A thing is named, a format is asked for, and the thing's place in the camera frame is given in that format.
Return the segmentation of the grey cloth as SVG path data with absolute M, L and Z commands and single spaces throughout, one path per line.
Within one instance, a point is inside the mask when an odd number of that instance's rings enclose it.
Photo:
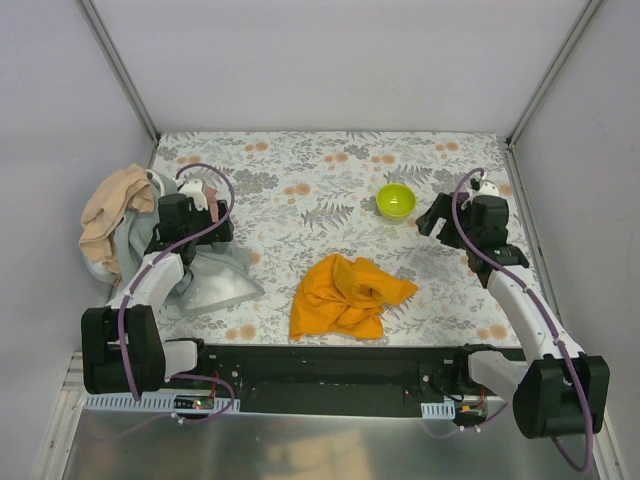
M 154 170 L 147 176 L 156 207 L 150 214 L 125 214 L 115 230 L 116 246 L 121 249 L 121 278 L 126 285 L 108 306 L 118 309 L 129 293 L 130 307 L 144 304 L 158 309 L 173 302 L 185 315 L 201 315 L 260 298 L 264 289 L 248 276 L 249 251 L 233 240 L 214 241 L 213 231 L 225 217 L 164 250 L 149 249 L 153 228 L 159 221 L 159 198 L 179 192 L 177 180 Z

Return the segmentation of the orange cloth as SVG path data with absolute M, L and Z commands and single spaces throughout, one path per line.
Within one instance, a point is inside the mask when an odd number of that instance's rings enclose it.
M 330 255 L 299 284 L 290 314 L 290 338 L 337 333 L 357 340 L 380 339 L 384 307 L 400 305 L 417 291 L 411 281 L 386 273 L 366 258 L 351 261 Z

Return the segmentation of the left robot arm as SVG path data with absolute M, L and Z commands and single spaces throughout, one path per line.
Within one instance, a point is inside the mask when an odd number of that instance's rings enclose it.
M 159 222 L 152 230 L 140 269 L 107 305 L 81 318 L 84 386 L 90 394 L 130 393 L 138 400 L 173 377 L 198 369 L 204 343 L 186 338 L 163 341 L 156 316 L 174 288 L 186 279 L 196 247 L 233 239 L 233 201 L 219 200 L 219 221 L 209 206 L 191 195 L 159 199 Z

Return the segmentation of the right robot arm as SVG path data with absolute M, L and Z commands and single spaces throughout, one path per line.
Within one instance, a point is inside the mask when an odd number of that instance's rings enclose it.
M 532 287 L 530 264 L 508 242 L 509 206 L 496 195 L 439 194 L 416 225 L 428 236 L 444 223 L 438 240 L 462 249 L 470 270 L 507 316 L 526 363 L 507 359 L 496 348 L 466 344 L 444 370 L 446 382 L 463 391 L 484 386 L 512 406 L 527 438 L 600 432 L 610 369 L 589 355 L 557 320 Z

